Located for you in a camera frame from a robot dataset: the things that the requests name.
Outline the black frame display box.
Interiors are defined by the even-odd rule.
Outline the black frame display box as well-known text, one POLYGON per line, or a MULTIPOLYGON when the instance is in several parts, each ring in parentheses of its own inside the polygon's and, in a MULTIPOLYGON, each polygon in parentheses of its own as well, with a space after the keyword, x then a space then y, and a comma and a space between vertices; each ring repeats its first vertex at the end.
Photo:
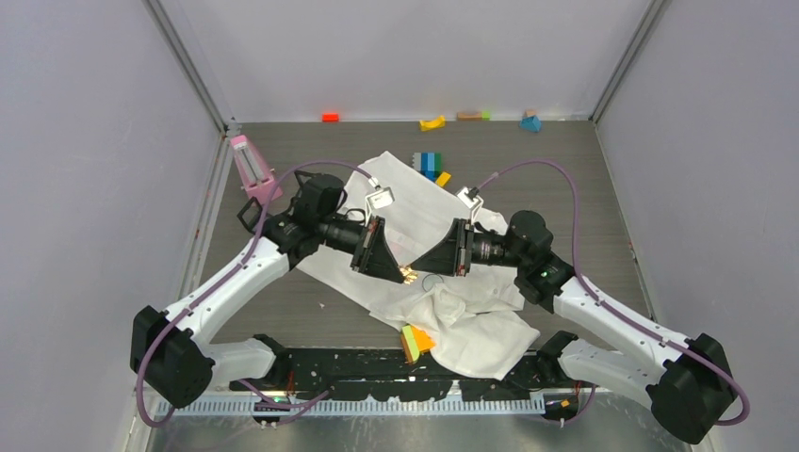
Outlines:
POLYGON ((295 170, 293 174, 299 187, 303 187, 310 179, 312 179, 315 176, 315 173, 313 172, 299 170, 299 169, 295 170))

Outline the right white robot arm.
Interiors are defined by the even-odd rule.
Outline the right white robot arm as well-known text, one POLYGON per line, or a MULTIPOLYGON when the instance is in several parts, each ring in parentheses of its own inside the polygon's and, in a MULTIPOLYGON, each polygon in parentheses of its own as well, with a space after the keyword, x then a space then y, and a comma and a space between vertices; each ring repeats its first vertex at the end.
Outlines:
POLYGON ((688 444, 715 426, 745 420, 751 403, 730 372, 723 346, 702 333, 692 339, 630 310, 590 283, 551 249, 552 232, 536 212, 515 213, 504 234, 455 219, 448 234, 411 264, 441 276, 474 265, 516 270, 523 298, 571 320, 613 347, 605 350, 560 331, 540 349, 538 374, 550 386, 591 382, 649 409, 688 444))

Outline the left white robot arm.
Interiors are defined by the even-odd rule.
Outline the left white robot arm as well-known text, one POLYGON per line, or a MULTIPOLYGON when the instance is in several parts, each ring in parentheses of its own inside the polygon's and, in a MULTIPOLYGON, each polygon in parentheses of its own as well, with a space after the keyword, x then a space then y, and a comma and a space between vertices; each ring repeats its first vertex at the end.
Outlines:
POLYGON ((245 249, 209 281, 163 311, 147 306, 136 315, 131 367, 175 409, 238 379, 255 379, 268 390, 287 382, 287 362, 265 341, 211 341, 255 295, 319 248, 350 255, 356 273, 392 283, 411 280, 387 245, 384 218, 375 213, 393 202, 389 187, 371 178, 364 217, 354 220, 340 211, 346 198, 340 179, 302 171, 298 181, 289 207, 255 223, 245 249))

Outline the white shirt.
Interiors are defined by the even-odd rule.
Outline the white shirt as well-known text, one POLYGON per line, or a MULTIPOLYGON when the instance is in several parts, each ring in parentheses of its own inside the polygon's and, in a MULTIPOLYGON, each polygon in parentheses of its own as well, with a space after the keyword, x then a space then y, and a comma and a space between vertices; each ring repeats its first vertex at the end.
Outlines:
MULTIPOLYGON (((393 154, 384 152, 361 169, 389 187, 394 201, 377 210, 384 235, 403 266, 436 245, 468 208, 393 154)), ((473 266, 464 277, 425 293, 420 272, 412 284, 388 282, 351 269, 351 256, 320 248, 297 268, 325 283, 396 329, 412 325, 435 342, 434 360, 466 377, 501 379, 519 362, 541 333, 519 313, 525 301, 514 285, 515 271, 501 266, 473 266)))

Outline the small gold brooch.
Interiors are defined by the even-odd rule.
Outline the small gold brooch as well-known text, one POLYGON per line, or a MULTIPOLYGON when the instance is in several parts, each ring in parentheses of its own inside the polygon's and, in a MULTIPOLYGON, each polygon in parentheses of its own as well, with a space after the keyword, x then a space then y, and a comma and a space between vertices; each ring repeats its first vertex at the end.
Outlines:
POLYGON ((402 274, 402 276, 403 276, 403 283, 404 283, 404 284, 412 284, 412 283, 414 283, 414 282, 417 280, 417 278, 418 278, 418 273, 417 273, 416 271, 412 270, 412 269, 411 269, 410 267, 408 267, 408 266, 403 266, 403 267, 401 267, 401 268, 399 269, 399 271, 400 271, 400 273, 401 273, 401 274, 402 274))

